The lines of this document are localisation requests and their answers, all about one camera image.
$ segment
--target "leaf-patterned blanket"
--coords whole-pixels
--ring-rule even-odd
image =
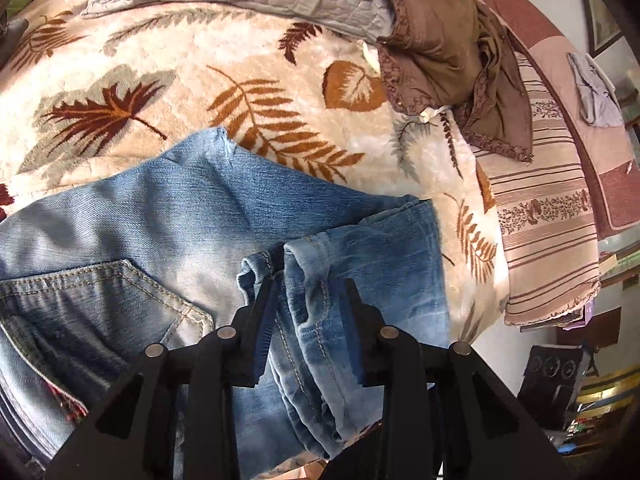
[[[497,319],[509,284],[495,200],[450,112],[394,113],[361,45],[317,25],[181,3],[84,20],[86,1],[21,13],[30,29],[0,72],[0,219],[221,124],[317,178],[432,198],[451,338]]]

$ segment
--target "metal rivet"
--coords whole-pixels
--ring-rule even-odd
[[[238,333],[238,332],[236,332],[236,329],[235,329],[235,328],[233,328],[233,327],[232,327],[232,326],[230,326],[230,325],[227,325],[227,326],[221,326],[221,327],[218,329],[218,337],[219,337],[220,339],[233,339],[233,338],[235,338],[235,337],[236,337],[236,334],[237,334],[237,333]]]
[[[469,355],[471,354],[471,345],[464,341],[456,341],[453,343],[453,351],[458,355]]]
[[[164,352],[164,346],[160,343],[153,343],[145,348],[145,354],[147,357],[158,357],[162,355],[162,352]]]
[[[395,339],[396,337],[398,337],[399,332],[395,326],[387,325],[383,326],[380,329],[380,335],[385,339]]]

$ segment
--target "denim fabric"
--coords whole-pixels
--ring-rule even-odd
[[[0,224],[0,388],[22,433],[52,456],[74,428],[52,392],[91,408],[147,344],[196,343],[267,274],[281,294],[267,370],[234,391],[243,478],[304,447],[334,456],[380,416],[380,391],[351,375],[342,278],[388,322],[449,343],[431,202],[315,179],[213,128]]]

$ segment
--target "brown jacket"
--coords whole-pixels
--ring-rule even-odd
[[[382,80],[392,107],[418,115],[454,105],[472,145],[523,162],[532,126],[513,45],[478,0],[391,0],[394,29],[379,38]]]

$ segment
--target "framed picture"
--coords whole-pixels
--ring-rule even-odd
[[[602,0],[583,2],[589,34],[589,54],[596,57],[622,38],[622,32]]]

